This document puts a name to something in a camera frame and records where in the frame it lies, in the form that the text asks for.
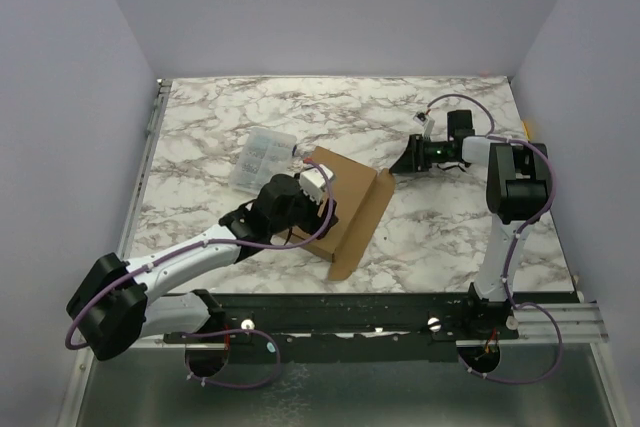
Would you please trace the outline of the brown cardboard box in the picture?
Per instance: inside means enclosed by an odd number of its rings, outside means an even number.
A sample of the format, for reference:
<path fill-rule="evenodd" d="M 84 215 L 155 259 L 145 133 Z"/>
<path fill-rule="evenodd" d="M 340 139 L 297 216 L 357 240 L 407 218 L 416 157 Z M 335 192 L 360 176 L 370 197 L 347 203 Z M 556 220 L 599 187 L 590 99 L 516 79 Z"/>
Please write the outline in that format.
<path fill-rule="evenodd" d="M 311 159 L 335 174 L 338 222 L 305 249 L 330 263 L 329 281 L 343 281 L 358 268 L 393 196 L 395 178 L 387 168 L 377 171 L 322 147 L 314 149 Z"/>

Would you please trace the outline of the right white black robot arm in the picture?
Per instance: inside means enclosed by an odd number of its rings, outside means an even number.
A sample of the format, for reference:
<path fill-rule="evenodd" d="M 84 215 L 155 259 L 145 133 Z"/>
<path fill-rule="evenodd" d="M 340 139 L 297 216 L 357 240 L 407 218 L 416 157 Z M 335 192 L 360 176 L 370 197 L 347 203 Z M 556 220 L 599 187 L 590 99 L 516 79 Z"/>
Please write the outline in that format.
<path fill-rule="evenodd" d="M 547 147 L 519 139 L 478 136 L 472 113 L 466 109 L 447 114 L 445 141 L 431 139 L 434 119 L 428 112 L 415 114 L 414 120 L 423 132 L 409 137 L 391 173 L 419 174 L 443 163 L 487 168 L 486 203 L 492 214 L 491 232 L 483 263 L 456 318 L 457 327 L 467 336 L 481 338 L 494 326 L 506 323 L 524 244 L 533 225 L 553 202 L 554 181 Z"/>

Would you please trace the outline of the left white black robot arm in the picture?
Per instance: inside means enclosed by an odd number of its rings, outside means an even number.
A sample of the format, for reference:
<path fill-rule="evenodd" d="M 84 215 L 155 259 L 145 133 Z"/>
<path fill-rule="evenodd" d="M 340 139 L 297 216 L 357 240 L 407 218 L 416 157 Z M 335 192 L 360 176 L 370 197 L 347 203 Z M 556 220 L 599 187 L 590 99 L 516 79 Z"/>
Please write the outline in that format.
<path fill-rule="evenodd" d="M 337 224 L 334 173 L 314 164 L 290 176 L 274 175 L 256 198 L 224 215 L 203 233 L 163 251 L 121 259 L 99 257 L 69 300 L 69 350 L 90 349 L 101 361 L 125 352 L 138 339 L 190 333 L 206 342 L 220 332 L 221 318 L 204 293 L 173 289 L 211 270 L 274 250 L 275 235 L 295 228 L 304 245 Z"/>

